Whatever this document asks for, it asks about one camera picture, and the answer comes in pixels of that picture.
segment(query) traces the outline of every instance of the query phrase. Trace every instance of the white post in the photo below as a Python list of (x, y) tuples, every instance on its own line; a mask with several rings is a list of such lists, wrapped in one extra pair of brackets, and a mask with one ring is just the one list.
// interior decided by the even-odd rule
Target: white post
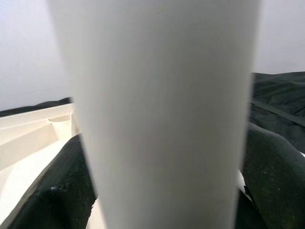
[(49, 4), (108, 228), (231, 228), (259, 1)]

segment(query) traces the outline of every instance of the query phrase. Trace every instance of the white plastic part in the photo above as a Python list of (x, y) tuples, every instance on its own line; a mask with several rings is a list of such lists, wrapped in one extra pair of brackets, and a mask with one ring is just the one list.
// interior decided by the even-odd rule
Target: white plastic part
[(259, 1), (50, 0), (108, 229), (229, 229)]
[(0, 118), (0, 224), (78, 133), (72, 104)]

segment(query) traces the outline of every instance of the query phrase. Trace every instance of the white pipe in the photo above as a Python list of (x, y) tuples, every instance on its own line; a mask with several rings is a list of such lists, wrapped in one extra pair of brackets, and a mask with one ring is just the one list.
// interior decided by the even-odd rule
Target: white pipe
[(259, 2), (49, 3), (108, 228), (231, 228)]

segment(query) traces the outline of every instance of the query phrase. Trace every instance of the white wall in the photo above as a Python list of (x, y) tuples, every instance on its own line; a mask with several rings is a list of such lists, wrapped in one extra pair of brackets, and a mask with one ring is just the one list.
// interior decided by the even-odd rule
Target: white wall
[[(254, 72), (305, 71), (305, 0), (263, 0)], [(70, 96), (45, 0), (0, 0), (0, 110)]]
[(43, 0), (0, 0), (0, 111), (70, 96)]
[(305, 71), (305, 0), (262, 0), (254, 72)]

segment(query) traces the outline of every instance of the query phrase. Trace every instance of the black cloth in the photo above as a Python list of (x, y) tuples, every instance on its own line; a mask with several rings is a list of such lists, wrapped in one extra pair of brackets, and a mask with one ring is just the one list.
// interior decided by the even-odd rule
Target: black cloth
[(39, 174), (0, 229), (85, 229), (95, 199), (77, 135)]
[(256, 73), (249, 119), (305, 153), (305, 72)]
[(59, 106), (59, 105), (65, 105), (65, 104), (70, 104), (72, 103), (71, 98), (67, 97), (58, 101), (48, 101), (44, 102), (41, 104), (37, 104), (34, 106), (24, 106), (24, 107), (19, 107), (19, 108), (14, 108), (6, 111), (0, 111), (0, 117), (5, 117), (9, 115), (16, 115), (16, 114), (21, 114), (24, 112), (29, 112), (29, 111), (36, 111), (40, 109), (45, 109), (49, 107), (54, 107), (54, 106)]
[[(297, 150), (305, 152), (305, 72), (283, 73), (274, 75), (254, 73), (253, 95), (250, 105), (249, 121), (266, 130), (281, 135), (287, 141), (289, 141), (289, 143), (291, 143)], [(250, 128), (248, 130), (246, 149), (253, 144), (253, 141), (255, 139), (255, 137), (253, 137), (254, 135), (260, 135), (260, 132), (255, 132), (253, 129), (251, 130)], [(269, 146), (272, 146), (273, 140), (272, 138), (268, 137), (266, 139), (261, 138), (258, 143), (266, 142), (267, 139), (271, 141), (268, 143), (270, 144)], [(288, 147), (289, 150), (283, 152), (281, 149), (275, 146), (278, 152), (272, 151), (272, 156), (270, 156), (270, 152), (267, 152), (267, 155), (269, 154), (268, 160), (265, 158), (267, 157), (267, 155), (264, 155), (266, 152), (266, 148), (263, 151), (260, 149), (260, 147), (257, 147), (256, 152), (252, 155), (247, 153), (246, 150), (245, 159), (248, 161), (248, 164), (245, 163), (244, 171), (242, 171), (242, 173), (244, 176), (246, 176), (247, 183), (252, 184), (250, 185), (250, 187), (247, 187), (247, 190), (249, 192), (253, 192), (255, 198), (258, 198), (258, 200), (254, 199), (254, 204), (256, 204), (256, 202), (268, 203), (268, 201), (279, 200), (279, 203), (282, 203), (282, 205), (278, 205), (277, 207), (280, 209), (285, 209), (285, 206), (283, 206), (283, 204), (285, 204), (285, 201), (290, 203), (298, 201), (295, 199), (291, 199), (289, 196), (280, 196), (276, 192), (274, 192), (268, 197), (270, 198), (269, 200), (266, 198), (266, 196), (263, 197), (264, 195), (266, 195), (266, 193), (263, 192), (261, 184), (261, 182), (264, 182), (266, 188), (271, 190), (280, 180), (283, 186), (286, 185), (287, 187), (289, 187), (289, 190), (291, 192), (294, 191), (290, 186), (290, 181), (285, 180), (284, 176), (286, 173), (289, 173), (291, 175), (291, 173), (295, 172), (293, 169), (296, 166), (294, 164), (295, 161), (291, 161), (292, 158), (288, 160), (283, 160), (281, 161), (281, 163), (277, 161), (278, 158), (281, 158), (281, 155), (287, 155), (289, 153), (295, 155), (295, 150), (292, 150), (291, 147)], [(252, 172), (250, 172), (249, 168), (247, 168), (251, 165), (250, 161), (252, 161), (253, 164), (257, 166), (253, 168)], [(276, 181), (267, 177), (263, 177), (262, 180), (257, 181), (257, 173), (260, 172), (260, 166), (276, 166), (277, 171), (274, 170), (274, 176), (277, 176)], [(296, 177), (300, 177), (300, 180), (298, 180), (298, 184), (300, 187), (297, 185), (297, 183), (294, 183), (295, 188), (300, 188), (301, 190), (303, 188), (302, 180), (304, 179), (302, 177), (302, 174), (303, 171), (301, 169), (296, 174)], [(258, 208), (255, 208), (252, 204), (247, 204), (247, 202), (248, 200), (243, 195), (243, 193), (239, 192), (239, 202), (235, 228), (263, 228), (261, 225), (259, 225), (262, 221), (261, 214), (248, 213), (249, 211), (258, 212)], [(302, 210), (305, 212), (305, 208), (302, 208), (302, 206), (298, 205), (298, 203), (296, 205), (299, 206), (298, 210)], [(273, 214), (274, 217), (279, 219), (281, 218), (281, 215), (278, 214), (276, 216), (276, 214), (280, 211), (277, 209), (277, 207), (270, 207), (267, 212), (264, 212), (262, 214), (264, 214), (265, 217), (267, 214)], [(262, 208), (263, 211), (267, 209), (266, 206), (261, 206), (260, 208)], [(280, 226), (277, 224), (277, 226), (279, 226), (278, 228), (285, 228), (283, 225)]]
[(249, 124), (242, 174), (269, 229), (305, 228), (305, 158), (285, 138)]

